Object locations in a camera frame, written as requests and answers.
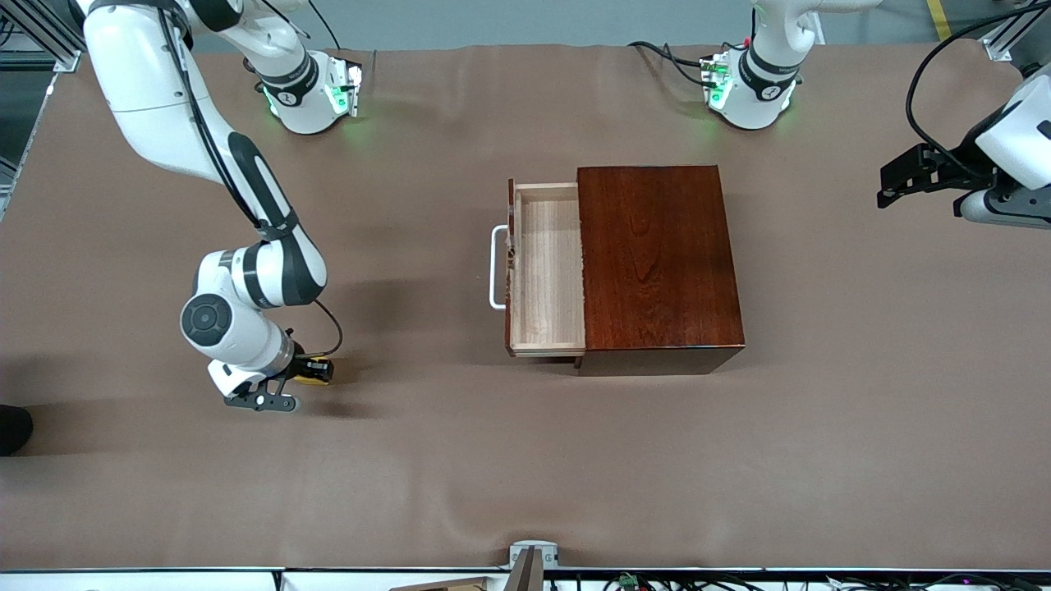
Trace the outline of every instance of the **dark wood box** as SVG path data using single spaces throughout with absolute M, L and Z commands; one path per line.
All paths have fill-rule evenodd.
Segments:
M 716 166 L 510 181 L 504 340 L 582 374 L 708 373 L 744 348 Z

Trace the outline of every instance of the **table surface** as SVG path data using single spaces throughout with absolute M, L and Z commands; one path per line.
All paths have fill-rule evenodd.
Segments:
M 297 386 L 296 415 L 224 407 L 179 332 L 201 257 L 251 227 L 140 160 L 89 65 L 61 77 L 0 225 L 0 392 L 37 421 L 2 461 L 0 566 L 466 566 L 532 537 L 573 565 L 1046 567 L 1051 233 L 947 193 L 874 205 L 929 49 L 818 47 L 758 133 L 634 48 L 380 53 L 362 117 L 311 137 L 240 57 L 201 57 L 347 330 L 342 383 Z M 961 43 L 918 113 L 952 144 L 1017 80 Z M 507 179 L 713 163 L 742 353 L 614 379 L 508 358 L 486 294 Z M 271 317 L 334 338 L 315 307 Z

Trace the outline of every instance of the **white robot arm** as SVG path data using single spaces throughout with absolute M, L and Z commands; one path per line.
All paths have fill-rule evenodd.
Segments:
M 307 52 L 255 0 L 77 1 L 99 84 L 131 147 L 162 168 L 225 185 L 261 239 L 204 258 L 182 311 L 184 337 L 213 360 L 208 371 L 228 405 L 295 410 L 285 381 L 327 382 L 331 362 L 306 356 L 262 310 L 314 302 L 327 282 L 325 262 L 263 155 L 215 109 L 184 40 L 207 28 L 238 46 L 277 98 L 275 115 L 298 134 L 322 131 L 348 113 L 347 101 L 339 104 L 352 89 L 348 64 Z
M 750 0 L 756 30 L 745 48 L 714 56 L 703 80 L 708 108 L 743 129 L 761 129 L 788 107 L 796 77 L 817 40 L 816 13 L 858 13 L 883 0 Z
M 1051 64 L 1023 81 L 950 155 L 922 143 L 885 165 L 878 206 L 913 192 L 962 188 L 970 192 L 954 202 L 956 217 L 1051 229 Z

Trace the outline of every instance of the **black cable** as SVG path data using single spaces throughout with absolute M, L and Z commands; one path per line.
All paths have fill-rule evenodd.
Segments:
M 664 43 L 664 50 L 667 52 L 667 54 L 669 56 L 672 55 L 672 47 L 668 46 L 667 43 Z M 679 65 L 679 62 L 676 61 L 676 60 L 674 60 L 674 59 L 672 60 L 672 65 L 675 66 L 675 69 L 679 70 L 679 74 L 681 74 L 683 78 L 685 78 L 686 80 L 689 80 L 694 84 L 697 84 L 698 86 L 703 86 L 705 88 L 715 88 L 716 87 L 716 83 L 715 82 L 708 82 L 706 80 L 700 80 L 700 79 L 694 78 L 693 76 L 686 74 L 686 70 L 682 69 L 682 66 Z
M 635 575 L 635 580 L 639 582 L 639 589 L 642 589 L 643 591 L 657 591 L 657 589 L 655 589 L 653 585 L 650 585 L 650 582 L 646 580 L 641 574 Z
M 1007 19 L 1016 17 L 1018 15 L 1025 15 L 1028 13 L 1034 13 L 1036 11 L 1043 11 L 1048 8 L 1049 6 L 1051 6 L 1051 0 L 1049 0 L 1048 2 L 1040 2 L 1038 4 L 1030 4 L 1029 6 L 1026 6 L 1024 8 L 1009 11 L 1007 13 L 997 15 L 995 17 L 982 19 L 972 25 L 964 27 L 957 30 L 956 33 L 953 33 L 949 37 L 947 37 L 945 41 L 942 41 L 941 43 L 937 44 L 936 47 L 931 49 L 931 52 L 927 54 L 927 57 L 924 58 L 922 62 L 920 62 L 920 67 L 916 68 L 915 74 L 912 75 L 912 82 L 909 84 L 909 91 L 908 94 L 905 95 L 905 117 L 909 121 L 909 126 L 912 127 L 912 130 L 915 131 L 915 134 L 920 136 L 925 142 L 930 144 L 932 148 L 942 152 L 942 155 L 946 158 L 946 160 L 953 163 L 954 165 L 960 167 L 961 170 L 963 170 L 964 172 L 966 172 L 967 175 L 976 180 L 986 180 L 987 177 L 984 175 L 980 175 L 978 172 L 975 172 L 974 169 L 972 169 L 970 166 L 967 166 L 966 164 L 961 162 L 960 159 L 953 156 L 952 152 L 950 152 L 945 146 L 939 143 L 937 140 L 932 138 L 930 134 L 925 131 L 923 127 L 921 127 L 920 124 L 916 122 L 915 116 L 912 114 L 912 100 L 915 97 L 916 86 L 920 84 L 920 78 L 921 76 L 923 76 L 924 70 L 927 69 L 927 65 L 930 64 L 931 60 L 933 60 L 935 56 L 942 53 L 942 49 L 945 49 L 953 41 L 956 41 L 957 39 L 964 37 L 967 34 L 974 33 L 980 28 L 989 26 L 990 24 L 996 24 L 997 22 L 1005 21 Z
M 306 30 L 303 30 L 302 28 L 300 28 L 300 27 L 295 26 L 294 24 L 292 24 L 292 21 L 288 20 L 288 17 L 286 17 L 284 13 L 282 13 L 281 11 L 277 9 L 276 6 L 274 6 L 273 4 L 271 4 L 270 0 L 263 0 L 263 3 L 266 4 L 267 7 L 270 8 L 273 12 L 273 14 L 277 15 L 279 17 L 281 17 L 281 20 L 283 20 L 286 23 L 288 23 L 288 26 L 294 28 L 295 33 L 297 35 L 302 35 L 302 36 L 306 37 L 307 39 L 312 39 L 312 37 L 310 37 L 309 33 L 307 33 Z
M 15 21 L 9 20 L 7 17 L 0 16 L 0 35 L 4 38 L 0 41 L 0 45 L 4 45 L 7 41 L 11 41 L 11 36 L 15 34 Z
M 751 35 L 747 39 L 748 43 L 751 43 L 751 41 L 755 38 L 756 38 L 756 9 L 753 8 L 751 9 Z M 734 43 L 730 43 L 729 41 L 723 41 L 723 47 L 733 47 L 734 49 L 737 49 L 738 52 L 743 52 L 743 50 L 747 49 L 747 47 L 743 43 L 741 43 L 741 44 L 734 44 Z
M 335 48 L 343 49 L 343 47 L 339 46 L 339 40 L 336 39 L 335 34 L 332 33 L 332 27 L 328 25 L 328 21 L 325 20 L 325 17 L 322 15 L 322 12 L 318 11 L 317 6 L 314 5 L 314 0 L 309 0 L 309 2 L 310 2 L 310 7 L 314 9 L 314 14 L 317 15 L 317 18 L 322 20 L 322 24 L 325 25 L 325 28 L 328 29 L 329 35 L 332 36 L 332 42 L 335 43 Z
M 1010 591 L 1011 589 L 1011 586 L 1007 585 L 1006 583 L 1001 583 L 1000 580 L 989 578 L 988 576 L 982 576 L 980 574 L 968 574 L 965 572 L 957 572 L 955 574 L 943 576 L 942 578 L 939 578 L 933 583 L 928 583 L 926 585 L 916 585 L 914 587 L 910 587 L 910 589 L 923 591 L 926 589 L 930 589 L 935 585 L 945 585 L 946 583 L 949 583 L 953 579 L 963 579 L 963 578 L 966 578 L 970 582 L 977 582 L 977 583 L 985 583 L 986 585 L 992 585 L 993 587 L 1001 589 L 1001 591 Z
M 329 320 L 331 320 L 332 321 L 332 325 L 335 326 L 335 331 L 339 335 L 339 338 L 338 338 L 338 340 L 336 340 L 334 347 L 332 347 L 331 349 L 329 349 L 329 350 L 327 350 L 327 351 L 325 351 L 323 353 L 303 353 L 303 354 L 295 355 L 296 359 L 310 359 L 310 358 L 324 358 L 324 356 L 328 356 L 328 355 L 331 355 L 332 353 L 338 351 L 339 347 L 343 346 L 343 326 L 339 324 L 339 321 L 336 320 L 335 314 L 333 314 L 332 311 L 329 310 L 328 307 L 325 304 L 322 304 L 321 300 L 314 300 L 314 303 L 317 304 L 318 308 L 325 310 L 326 314 L 328 314 Z
M 245 201 L 244 196 L 241 195 L 241 190 L 238 189 L 236 184 L 234 184 L 233 178 L 230 176 L 230 170 L 226 167 L 226 163 L 223 162 L 223 157 L 219 151 L 219 147 L 215 145 L 215 140 L 211 137 L 211 131 L 208 130 L 208 126 L 205 124 L 204 115 L 201 113 L 200 105 L 198 105 L 197 97 L 193 96 L 193 85 L 190 82 L 189 73 L 186 70 L 182 60 L 179 58 L 181 53 L 180 45 L 176 44 L 176 40 L 171 36 L 172 25 L 168 21 L 168 16 L 163 8 L 158 8 L 157 14 L 161 20 L 161 30 L 164 34 L 164 42 L 168 46 L 168 54 L 171 56 L 171 61 L 176 65 L 176 70 L 179 72 L 179 77 L 182 79 L 183 89 L 186 93 L 190 113 L 193 115 L 193 123 L 197 126 L 198 135 L 201 137 L 201 141 L 204 143 L 205 151 L 208 152 L 208 158 L 211 159 L 211 163 L 215 167 L 215 171 L 219 174 L 220 180 L 223 181 L 223 185 L 226 186 L 226 190 L 229 191 L 230 197 L 232 197 L 234 203 L 238 204 L 238 208 L 241 209 L 242 213 L 248 218 L 253 226 L 259 228 L 259 219 L 255 217 L 255 213 L 252 212 L 251 208 L 248 207 L 248 203 Z
M 708 577 L 710 577 L 710 578 L 717 579 L 717 580 L 710 580 L 710 579 L 709 580 L 705 580 L 704 582 L 705 585 L 713 585 L 715 587 L 719 587 L 720 589 L 724 589 L 724 590 L 725 589 L 729 589 L 728 587 L 726 587 L 725 585 L 723 585 L 722 583 L 719 582 L 719 580 L 722 580 L 723 583 L 728 583 L 730 585 L 737 585 L 738 587 L 744 587 L 748 591 L 763 591 L 762 588 L 757 587 L 757 586 L 755 586 L 755 585 L 753 585 L 750 583 L 747 583 L 743 578 L 734 576 L 731 574 L 724 574 L 724 573 L 715 573 L 715 572 L 713 572 L 713 573 L 705 573 L 705 575 L 708 576 Z
M 660 576 L 658 576 L 656 574 L 654 574 L 654 575 L 646 575 L 646 576 L 648 576 L 650 578 L 652 578 L 652 579 L 656 580 L 657 583 L 660 583 L 661 585 L 663 585 L 664 588 L 667 589 L 667 591 L 675 591 L 675 589 L 672 587 L 672 583 L 669 580 L 667 580 L 665 578 L 662 578 L 662 577 L 660 577 Z
M 664 58 L 665 60 L 672 60 L 672 61 L 675 61 L 677 63 L 681 63 L 682 65 L 689 65 L 689 66 L 693 66 L 693 67 L 701 67 L 701 63 L 699 61 L 689 61 L 689 60 L 686 60 L 686 59 L 683 59 L 683 58 L 677 58 L 674 55 L 672 55 L 669 52 L 665 53 L 664 49 L 661 49 L 657 45 L 654 45 L 653 43 L 650 43 L 650 42 L 646 42 L 646 41 L 635 41 L 633 43 L 628 43 L 627 46 L 628 47 L 645 47 L 646 49 L 650 49 L 651 52 L 657 54 L 658 56 Z

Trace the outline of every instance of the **wood grain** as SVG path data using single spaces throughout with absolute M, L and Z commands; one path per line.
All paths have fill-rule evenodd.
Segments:
M 577 170 L 588 350 L 741 346 L 716 166 Z
M 511 270 L 515 266 L 515 180 L 508 179 L 508 257 L 503 281 L 503 348 L 515 354 L 511 348 Z

